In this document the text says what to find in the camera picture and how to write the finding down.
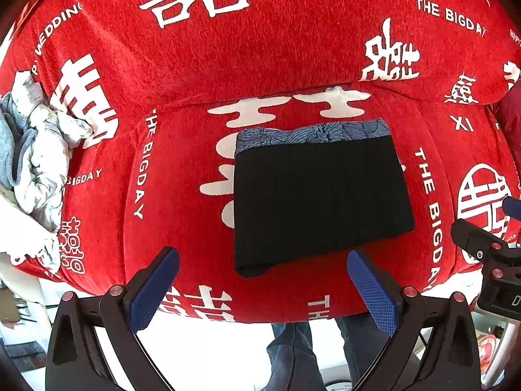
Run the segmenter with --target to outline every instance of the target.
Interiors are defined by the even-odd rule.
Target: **blue jeans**
[[[335,319],[344,339],[344,353],[351,382],[355,385],[371,366],[389,339],[378,329],[369,313]],[[325,391],[326,387],[313,353],[308,322],[272,324],[275,339],[267,351],[272,363],[272,377],[265,391]],[[399,383],[410,384],[419,367],[411,355]]]

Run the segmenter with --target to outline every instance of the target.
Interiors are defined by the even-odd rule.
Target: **black fabric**
[[[240,152],[234,219],[235,270],[245,278],[414,229],[390,136]]]

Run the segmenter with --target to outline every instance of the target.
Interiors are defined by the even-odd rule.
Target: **folded clothing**
[[[7,252],[14,265],[26,256],[37,257],[56,273],[61,265],[57,233],[69,161],[80,141],[92,135],[92,128],[52,110],[29,71],[16,73],[0,108],[0,204],[5,212],[1,232],[8,243],[0,252]],[[31,239],[20,240],[20,231]]]
[[[246,278],[414,229],[402,167],[382,119],[241,131],[234,219],[235,270]]]

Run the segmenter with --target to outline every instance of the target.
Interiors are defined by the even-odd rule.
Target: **red object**
[[[487,335],[478,340],[479,365],[481,373],[485,373],[496,352],[497,338]]]
[[[7,322],[7,321],[2,321],[1,324],[4,325],[6,328],[9,328],[9,329],[15,330],[16,323],[13,323],[13,322]]]
[[[474,297],[474,299],[472,300],[472,303],[468,305],[468,309],[469,309],[471,312],[473,312],[474,309],[476,308],[476,304],[477,304],[477,302],[478,302],[478,300],[479,300],[479,296],[480,296],[480,294],[476,295],[476,296]]]
[[[494,275],[494,277],[496,278],[502,278],[503,277],[503,271],[501,269],[494,269],[492,271],[492,274]]]
[[[391,128],[416,228],[369,255],[420,291],[478,268],[451,242],[456,217],[508,241],[519,232],[501,210],[519,197],[514,161],[484,107],[508,89],[505,64],[521,66],[514,36],[497,0],[44,0],[11,45],[0,92],[32,69],[54,107],[97,129],[71,163],[56,280],[104,293],[168,244],[181,270],[163,310],[239,322],[366,310],[348,249],[258,278],[234,272],[233,142],[256,125],[376,117]],[[378,76],[393,80],[357,82]]]
[[[458,303],[463,303],[467,299],[461,292],[455,292],[454,293],[454,300],[456,300]]]
[[[416,297],[418,295],[418,291],[414,287],[405,287],[403,289],[403,294],[412,298],[412,297]]]
[[[519,171],[521,169],[521,82],[517,82],[500,101],[491,104],[490,109],[505,134]]]

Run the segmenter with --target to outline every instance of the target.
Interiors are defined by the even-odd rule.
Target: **folded black cloth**
[[[234,221],[235,270],[245,278],[412,231],[389,128],[376,119],[241,131]]]

